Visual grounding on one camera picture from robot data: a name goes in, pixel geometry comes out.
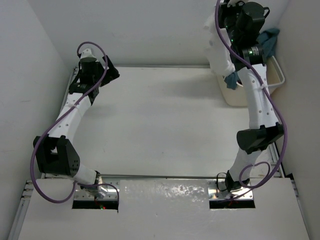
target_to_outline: gray wall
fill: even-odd
[[[311,239],[320,239],[319,9],[316,0],[289,3],[277,43],[286,83],[273,94],[288,125],[284,167],[295,178]]]
[[[69,71],[27,0],[0,2],[0,239],[7,239],[33,139],[57,117]]]
[[[121,65],[207,65],[202,30],[216,0],[28,0],[69,67],[74,47],[100,44]],[[270,7],[265,28],[278,25],[289,0],[257,0]]]

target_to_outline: blue cloth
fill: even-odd
[[[262,45],[264,54],[267,59],[271,56],[274,56],[276,53],[276,43],[279,33],[280,30],[278,28],[270,28],[263,31],[256,39],[258,43]],[[236,71],[231,73],[224,79],[226,87],[232,90],[236,90],[238,81],[240,81],[240,78]]]

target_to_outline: laundry basket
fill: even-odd
[[[217,80],[227,104],[234,107],[246,107],[248,105],[245,89],[240,83],[237,83],[236,90],[232,90],[227,88],[224,76],[218,75]],[[270,94],[285,82],[284,74],[274,56],[270,57],[266,62],[266,80]]]

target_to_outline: black cable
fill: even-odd
[[[223,190],[220,190],[220,188],[219,188],[219,184],[218,184],[218,178],[219,178],[219,175],[220,174],[225,174],[225,175],[227,175],[225,172],[219,172],[217,175],[216,175],[216,182],[215,182],[215,184],[216,184],[216,188],[219,190],[219,192],[224,192],[224,191],[227,191],[228,189],[226,188],[226,189],[223,189]]]

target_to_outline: white wall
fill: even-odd
[[[276,52],[286,83],[273,94],[288,125],[285,170],[293,173],[307,228],[315,240],[320,239],[319,9],[316,0],[289,3],[279,24]]]
[[[57,117],[68,69],[27,0],[0,2],[0,239],[7,239],[33,139]]]
[[[265,28],[278,25],[289,0],[257,0],[270,7]],[[100,44],[121,65],[207,65],[202,30],[216,0],[29,0],[69,67],[83,41]]]

